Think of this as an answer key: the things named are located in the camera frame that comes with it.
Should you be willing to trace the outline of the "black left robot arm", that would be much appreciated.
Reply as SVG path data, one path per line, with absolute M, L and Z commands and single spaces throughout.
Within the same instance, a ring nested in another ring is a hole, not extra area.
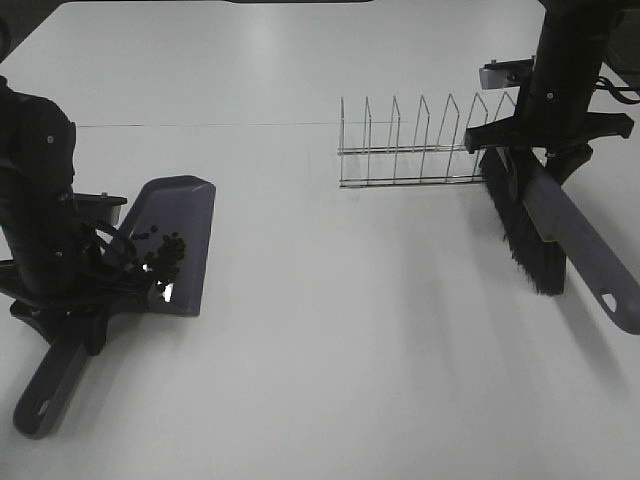
M 96 355 L 110 317 L 144 305 L 152 276 L 139 237 L 110 218 L 125 199 L 75 193 L 75 145 L 76 125 L 54 101 L 1 83 L 1 232 L 11 254 L 1 291 L 48 342 L 69 335 Z

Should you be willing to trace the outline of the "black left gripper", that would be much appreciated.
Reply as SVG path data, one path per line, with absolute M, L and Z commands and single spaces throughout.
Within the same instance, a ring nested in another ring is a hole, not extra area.
M 11 314 L 36 330 L 53 345 L 64 334 L 80 338 L 89 355 L 104 348 L 108 321 L 122 312 L 149 307 L 150 277 L 103 265 L 97 271 L 80 271 L 71 285 L 55 293 L 27 289 L 12 260 L 1 262 L 1 293 L 12 298 Z

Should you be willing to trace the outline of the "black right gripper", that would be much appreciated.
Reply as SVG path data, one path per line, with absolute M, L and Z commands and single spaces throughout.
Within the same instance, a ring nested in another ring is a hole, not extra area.
M 563 185 L 591 159 L 593 149 L 585 143 L 611 136 L 627 139 L 633 128 L 634 121 L 625 113 L 587 112 L 576 128 L 559 123 L 532 126 L 511 116 L 468 128 L 464 134 L 464 148 L 469 153 L 498 147 L 541 147 L 556 150 L 546 152 L 546 172 L 559 185 Z

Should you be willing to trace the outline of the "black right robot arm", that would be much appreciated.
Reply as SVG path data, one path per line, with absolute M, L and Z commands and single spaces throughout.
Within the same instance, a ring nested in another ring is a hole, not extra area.
M 546 1 L 535 55 L 492 60 L 479 70 L 484 90 L 515 87 L 511 116 L 466 131 L 469 152 L 483 150 L 480 169 L 487 184 L 521 187 L 535 163 L 534 149 L 547 155 L 546 169 L 566 181 L 591 159 L 590 141 L 629 137 L 632 120 L 622 113 L 589 109 L 598 88 L 614 85 L 601 77 L 613 31 L 636 1 Z

